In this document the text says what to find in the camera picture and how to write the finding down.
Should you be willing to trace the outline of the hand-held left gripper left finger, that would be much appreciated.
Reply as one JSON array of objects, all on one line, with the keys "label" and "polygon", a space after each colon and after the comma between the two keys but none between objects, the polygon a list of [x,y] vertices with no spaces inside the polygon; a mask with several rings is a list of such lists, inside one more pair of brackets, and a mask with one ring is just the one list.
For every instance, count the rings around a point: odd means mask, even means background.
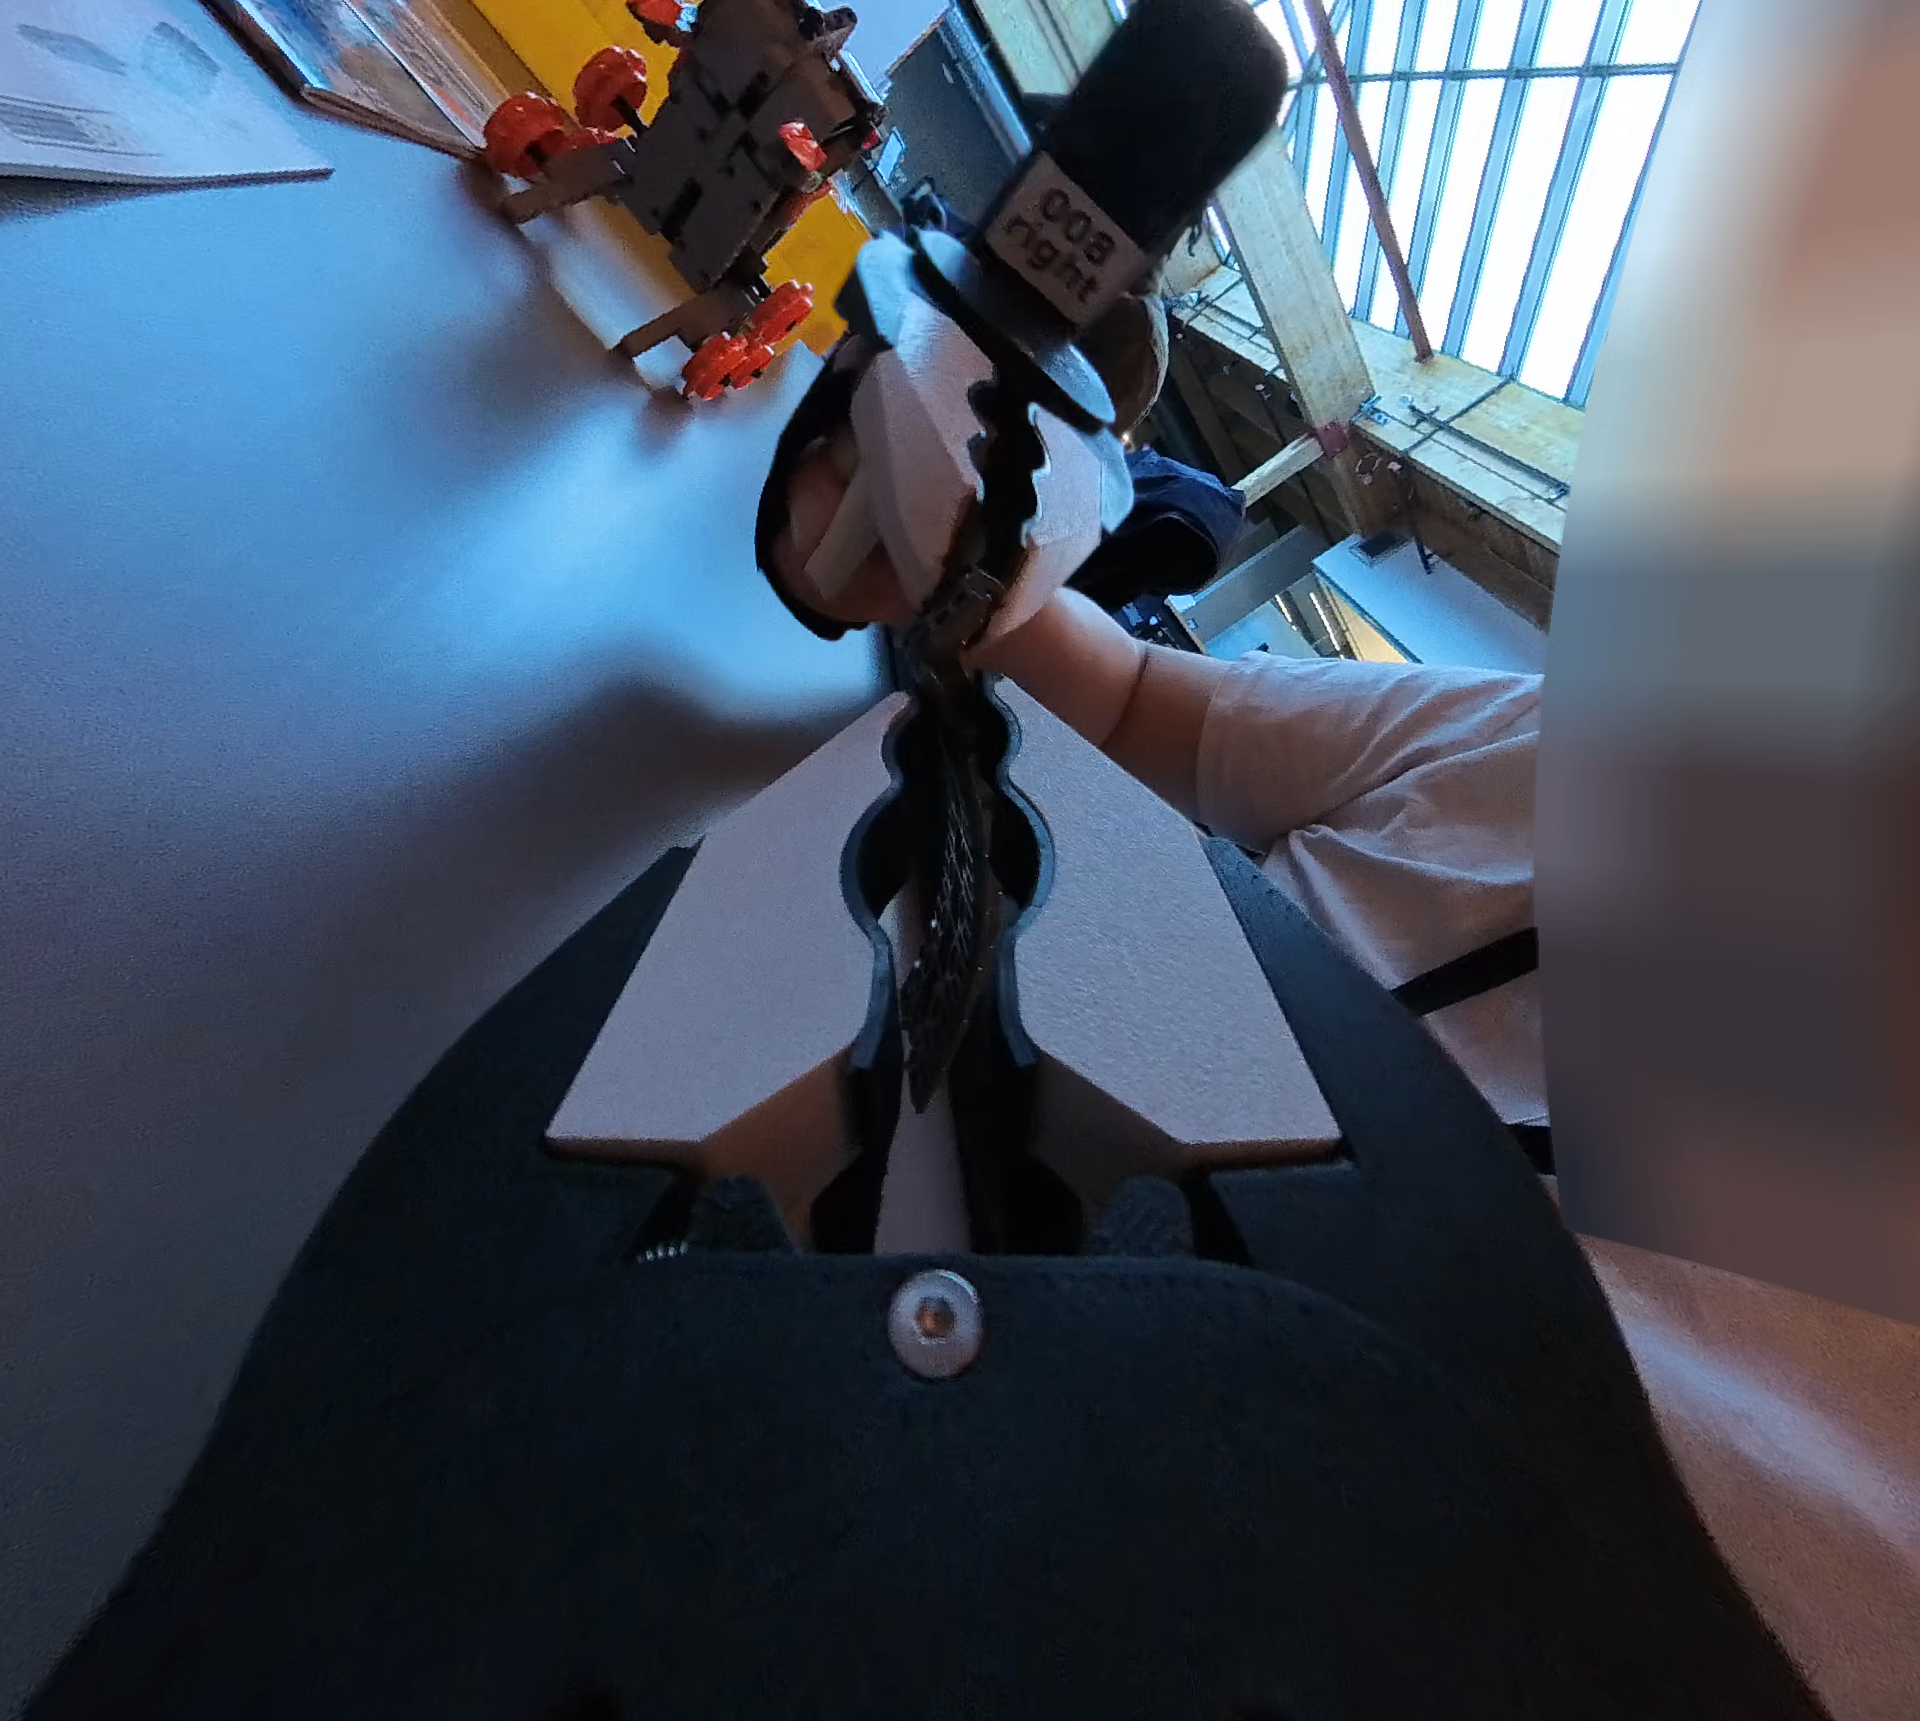
[{"label": "hand-held left gripper left finger", "polygon": [[547,1126],[575,1158],[762,1181],[805,1244],[872,1244],[903,1100],[895,693],[718,822]]}]

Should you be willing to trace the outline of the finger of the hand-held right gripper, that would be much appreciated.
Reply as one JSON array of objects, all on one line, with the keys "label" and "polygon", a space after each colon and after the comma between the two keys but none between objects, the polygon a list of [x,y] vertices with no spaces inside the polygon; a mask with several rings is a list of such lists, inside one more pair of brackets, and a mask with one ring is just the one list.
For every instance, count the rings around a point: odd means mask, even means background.
[{"label": "finger of the hand-held right gripper", "polygon": [[876,538],[900,593],[922,611],[946,578],[955,542],[979,504],[970,390],[990,355],[949,315],[904,315],[853,394],[853,431]]},{"label": "finger of the hand-held right gripper", "polygon": [[1062,595],[1134,504],[1128,454],[1111,429],[1088,434],[1057,413],[1033,419],[1041,460],[1025,486],[1015,566],[998,576],[1001,598],[966,658],[1001,658],[1002,644]]}]

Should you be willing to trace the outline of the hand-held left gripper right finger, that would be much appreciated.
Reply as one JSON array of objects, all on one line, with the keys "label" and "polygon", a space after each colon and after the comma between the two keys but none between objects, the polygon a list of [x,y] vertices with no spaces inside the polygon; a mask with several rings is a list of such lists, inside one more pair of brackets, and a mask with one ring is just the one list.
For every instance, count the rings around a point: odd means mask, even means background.
[{"label": "hand-held left gripper right finger", "polygon": [[995,686],[1045,832],[1015,986],[1033,1150],[1074,1190],[1332,1154],[1338,1126],[1199,831],[1057,715]]}]

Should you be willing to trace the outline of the person's right forearm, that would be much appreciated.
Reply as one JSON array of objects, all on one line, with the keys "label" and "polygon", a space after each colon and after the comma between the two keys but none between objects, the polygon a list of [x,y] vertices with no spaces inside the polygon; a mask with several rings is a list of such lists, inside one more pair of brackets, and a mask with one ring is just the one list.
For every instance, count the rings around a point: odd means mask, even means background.
[{"label": "person's right forearm", "polygon": [[1228,666],[1145,642],[1074,588],[968,653],[1045,705],[1185,817],[1199,818],[1199,756]]}]

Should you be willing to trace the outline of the grey desk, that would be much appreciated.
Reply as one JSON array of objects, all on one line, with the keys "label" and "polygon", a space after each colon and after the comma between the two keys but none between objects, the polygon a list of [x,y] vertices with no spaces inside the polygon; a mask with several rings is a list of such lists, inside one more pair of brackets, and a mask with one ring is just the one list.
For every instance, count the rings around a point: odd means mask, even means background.
[{"label": "grey desk", "polygon": [[872,699],[757,572],[811,366],[683,410],[482,169],[5,182],[5,1717],[446,1048]]}]

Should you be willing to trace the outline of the person's right hand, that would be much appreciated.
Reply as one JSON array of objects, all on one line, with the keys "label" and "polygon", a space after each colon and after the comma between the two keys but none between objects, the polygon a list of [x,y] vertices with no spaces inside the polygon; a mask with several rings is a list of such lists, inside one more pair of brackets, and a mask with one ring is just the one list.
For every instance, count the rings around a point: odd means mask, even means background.
[{"label": "person's right hand", "polygon": [[809,446],[786,481],[786,527],[774,563],[786,595],[831,627],[900,628],[913,615],[900,575],[879,533],[848,529],[870,513],[853,493],[858,447],[842,426]]}]

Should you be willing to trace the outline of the dark blue bag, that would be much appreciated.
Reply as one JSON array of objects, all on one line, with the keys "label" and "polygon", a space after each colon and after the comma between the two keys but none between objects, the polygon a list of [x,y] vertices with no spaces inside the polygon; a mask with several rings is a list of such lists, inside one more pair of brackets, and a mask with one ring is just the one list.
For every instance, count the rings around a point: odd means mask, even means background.
[{"label": "dark blue bag", "polygon": [[1133,508],[1069,580],[1114,611],[1211,585],[1244,527],[1246,500],[1213,471],[1151,446],[1128,451]]}]

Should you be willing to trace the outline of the thin red rod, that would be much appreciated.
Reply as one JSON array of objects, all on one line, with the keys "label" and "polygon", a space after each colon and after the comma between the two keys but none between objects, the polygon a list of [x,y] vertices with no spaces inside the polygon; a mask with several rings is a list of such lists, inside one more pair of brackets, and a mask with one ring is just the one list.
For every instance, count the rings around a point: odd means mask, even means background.
[{"label": "thin red rod", "polygon": [[1361,190],[1365,191],[1363,195],[1368,208],[1366,214],[1368,214],[1368,219],[1372,221],[1370,226],[1375,229],[1375,235],[1378,237],[1381,253],[1388,267],[1388,275],[1396,291],[1398,308],[1408,327],[1406,335],[1414,343],[1413,345],[1414,357],[1421,361],[1427,361],[1435,354],[1433,339],[1427,330],[1428,323],[1427,323],[1427,317],[1423,315],[1424,311],[1421,308],[1421,299],[1419,299],[1421,296],[1410,278],[1400,235],[1394,227],[1394,219],[1391,218],[1387,190],[1383,185],[1381,171],[1378,171],[1381,167],[1377,164],[1377,155],[1375,155],[1375,149],[1370,147],[1368,136],[1365,134],[1365,126],[1358,109],[1361,106],[1356,103],[1358,99],[1346,69],[1346,59],[1342,56],[1341,43],[1332,28],[1332,19],[1331,19],[1332,15],[1325,2],[1326,0],[1305,0],[1306,11],[1308,11],[1308,24],[1312,26],[1311,32],[1312,32],[1312,38],[1317,40],[1315,43],[1318,47],[1317,51],[1320,56],[1320,62],[1325,63],[1322,74],[1332,93],[1332,101],[1348,143],[1348,153],[1351,153]]}]

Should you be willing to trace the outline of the grey orange toy robot chassis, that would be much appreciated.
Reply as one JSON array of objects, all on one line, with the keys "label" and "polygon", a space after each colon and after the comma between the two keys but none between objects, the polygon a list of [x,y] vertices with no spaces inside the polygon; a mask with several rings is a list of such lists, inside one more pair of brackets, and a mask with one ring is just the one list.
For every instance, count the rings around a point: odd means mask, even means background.
[{"label": "grey orange toy robot chassis", "polygon": [[606,45],[575,77],[572,109],[537,91],[494,106],[487,164],[524,187],[504,203],[534,219],[606,197],[657,234],[688,298],[617,343],[637,357],[676,338],[683,391],[710,401],[753,384],[814,308],[814,286],[770,281],[777,241],[872,149],[887,115],[846,58],[850,5],[819,0],[626,0],[673,59],[642,113],[651,67]]}]

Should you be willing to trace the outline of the open instruction booklet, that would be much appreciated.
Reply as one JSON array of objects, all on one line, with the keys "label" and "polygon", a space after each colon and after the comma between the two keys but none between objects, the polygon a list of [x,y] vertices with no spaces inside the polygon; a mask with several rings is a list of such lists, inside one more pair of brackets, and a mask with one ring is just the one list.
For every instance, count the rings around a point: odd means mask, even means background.
[{"label": "open instruction booklet", "polygon": [[156,0],[2,0],[2,171],[181,185],[328,171]]}]

